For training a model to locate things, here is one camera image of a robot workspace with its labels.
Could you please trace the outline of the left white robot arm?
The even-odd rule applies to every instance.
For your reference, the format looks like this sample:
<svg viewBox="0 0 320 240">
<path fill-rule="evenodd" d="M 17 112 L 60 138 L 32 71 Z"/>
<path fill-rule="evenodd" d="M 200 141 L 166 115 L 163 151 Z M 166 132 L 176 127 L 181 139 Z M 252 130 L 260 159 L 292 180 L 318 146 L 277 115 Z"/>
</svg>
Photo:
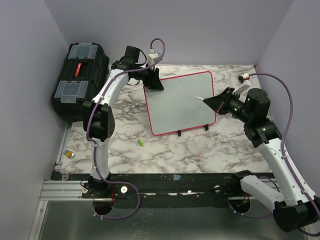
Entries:
<svg viewBox="0 0 320 240">
<path fill-rule="evenodd" d="M 85 188 L 101 198 L 111 191 L 108 148 L 116 126 L 112 110 L 115 100 L 130 79 L 142 81 L 150 90 L 164 90 L 156 67 L 164 54 L 150 47 L 146 63 L 138 64 L 140 52 L 137 47 L 127 46 L 124 56 L 111 65 L 109 77 L 99 93 L 82 105 L 83 129 L 92 146 L 91 172 Z"/>
</svg>

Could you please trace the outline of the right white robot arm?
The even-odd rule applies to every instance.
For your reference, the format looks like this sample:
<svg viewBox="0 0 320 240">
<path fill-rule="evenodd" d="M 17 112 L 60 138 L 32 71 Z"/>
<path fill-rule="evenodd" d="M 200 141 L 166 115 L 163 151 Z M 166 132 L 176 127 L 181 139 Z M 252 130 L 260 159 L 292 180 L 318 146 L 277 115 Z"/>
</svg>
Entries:
<svg viewBox="0 0 320 240">
<path fill-rule="evenodd" d="M 245 101 L 226 88 L 217 96 L 203 102 L 219 115 L 230 114 L 243 122 L 245 136 L 268 163 L 280 191 L 263 183 L 248 170 L 234 173 L 230 191 L 241 196 L 247 193 L 267 207 L 284 232 L 291 232 L 316 223 L 320 219 L 320 199 L 298 173 L 297 168 L 282 145 L 283 136 L 267 117 L 270 99 L 266 91 L 252 88 Z"/>
</svg>

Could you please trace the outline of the pink-framed whiteboard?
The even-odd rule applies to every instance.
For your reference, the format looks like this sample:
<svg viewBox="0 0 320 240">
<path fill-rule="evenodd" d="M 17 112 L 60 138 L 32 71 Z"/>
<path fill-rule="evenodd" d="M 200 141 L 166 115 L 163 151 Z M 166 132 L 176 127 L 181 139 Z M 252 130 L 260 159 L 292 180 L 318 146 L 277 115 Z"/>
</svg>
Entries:
<svg viewBox="0 0 320 240">
<path fill-rule="evenodd" d="M 214 79 L 210 71 L 189 73 L 160 80 L 163 91 L 146 87 L 144 97 L 150 130 L 154 136 L 197 128 L 206 131 L 216 122 L 216 114 L 196 98 L 214 96 Z"/>
</svg>

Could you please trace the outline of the green marker cap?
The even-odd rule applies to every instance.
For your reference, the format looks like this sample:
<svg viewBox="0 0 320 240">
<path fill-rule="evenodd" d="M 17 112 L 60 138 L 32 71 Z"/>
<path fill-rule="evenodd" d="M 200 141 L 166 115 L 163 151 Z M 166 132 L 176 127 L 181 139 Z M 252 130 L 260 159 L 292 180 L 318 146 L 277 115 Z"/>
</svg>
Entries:
<svg viewBox="0 0 320 240">
<path fill-rule="evenodd" d="M 141 139 L 138 139 L 138 140 L 137 140 L 137 142 L 138 142 L 138 144 L 139 144 L 141 147 L 143 147 L 143 146 L 144 146 L 144 143 L 142 142 L 142 140 L 141 140 Z"/>
</svg>

